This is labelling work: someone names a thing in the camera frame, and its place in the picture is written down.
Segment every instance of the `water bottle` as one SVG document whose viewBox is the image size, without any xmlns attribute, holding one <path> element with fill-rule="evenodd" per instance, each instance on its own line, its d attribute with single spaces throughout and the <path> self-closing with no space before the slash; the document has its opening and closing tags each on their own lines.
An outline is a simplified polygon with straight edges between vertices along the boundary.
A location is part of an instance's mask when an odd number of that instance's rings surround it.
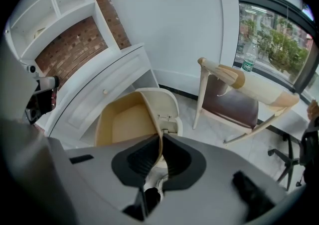
<svg viewBox="0 0 319 225">
<path fill-rule="evenodd" d="M 241 69 L 246 72 L 251 72 L 253 70 L 256 58 L 257 58 L 257 46 L 256 46 L 256 40 L 253 39 L 250 47 L 248 48 L 248 51 L 245 55 L 243 65 L 241 66 Z"/>
</svg>

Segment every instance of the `beige chair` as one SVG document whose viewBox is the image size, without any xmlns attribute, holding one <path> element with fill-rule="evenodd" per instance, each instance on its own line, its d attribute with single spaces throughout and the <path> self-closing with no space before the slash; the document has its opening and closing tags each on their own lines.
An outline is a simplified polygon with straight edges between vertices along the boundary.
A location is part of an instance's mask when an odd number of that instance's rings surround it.
<svg viewBox="0 0 319 225">
<path fill-rule="evenodd" d="M 244 133 L 224 141 L 226 145 L 259 133 L 299 101 L 298 94 L 290 94 L 260 77 L 205 58 L 200 58 L 198 63 L 201 74 L 193 129 L 203 113 Z M 257 125 L 258 102 L 274 112 L 260 125 Z"/>
</svg>

